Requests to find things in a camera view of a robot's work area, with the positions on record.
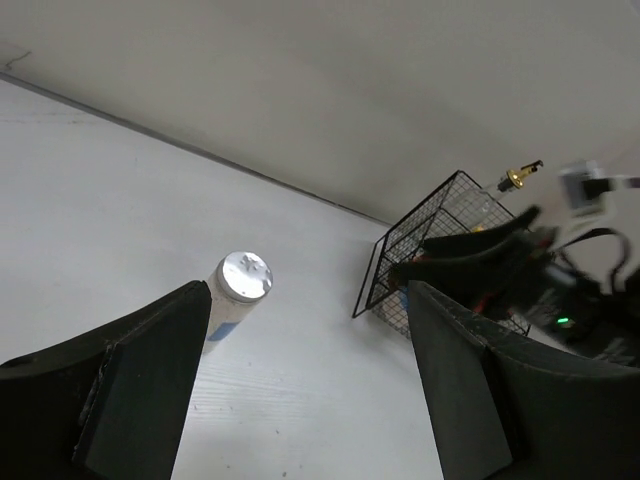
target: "black wire basket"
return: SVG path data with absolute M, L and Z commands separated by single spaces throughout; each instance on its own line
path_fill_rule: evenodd
M 446 204 L 449 199 L 477 188 L 481 187 L 475 180 L 464 171 L 458 170 L 375 243 L 353 310 L 353 318 L 371 310 L 393 329 L 410 338 L 409 322 L 403 306 L 402 294 L 389 288 L 389 270 L 396 263 L 415 258 L 419 253 L 420 244 L 426 238 L 468 232 L 469 229 L 463 222 L 465 216 L 471 215 L 472 212 L 457 211 L 456 216 L 453 216 L 447 211 Z M 482 225 L 485 228 L 492 228 L 512 218 L 513 215 L 498 203 L 483 220 Z M 529 334 L 530 326 L 522 319 L 506 318 L 500 323 L 521 335 Z

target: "white bottle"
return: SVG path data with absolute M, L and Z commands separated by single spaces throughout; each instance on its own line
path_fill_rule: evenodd
M 211 313 L 203 354 L 211 352 L 267 296 L 273 274 L 255 253 L 233 252 L 218 264 L 207 285 Z

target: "bottle cap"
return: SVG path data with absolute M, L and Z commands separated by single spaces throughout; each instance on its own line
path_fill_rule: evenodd
M 524 179 L 529 175 L 536 173 L 538 169 L 542 167 L 544 167 L 542 160 L 537 160 L 529 165 L 521 167 L 520 170 L 508 170 L 507 177 L 514 187 L 522 188 L 524 187 Z
M 271 269 L 251 252 L 233 252 L 224 257 L 218 265 L 217 278 L 224 293 L 241 303 L 259 302 L 273 286 Z

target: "silver cap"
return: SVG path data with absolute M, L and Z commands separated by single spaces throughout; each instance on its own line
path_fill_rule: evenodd
M 230 253 L 222 259 L 217 272 L 222 290 L 238 302 L 257 303 L 273 286 L 271 269 L 255 253 Z

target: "white wall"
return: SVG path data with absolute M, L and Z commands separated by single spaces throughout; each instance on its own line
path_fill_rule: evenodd
M 0 145 L 0 362 L 250 249 L 275 287 L 202 361 L 174 478 L 441 478 L 410 344 L 350 320 L 383 227 L 1 82 Z
M 457 168 L 640 137 L 627 0 L 1 5 L 0 65 L 32 52 L 11 75 L 386 220 Z

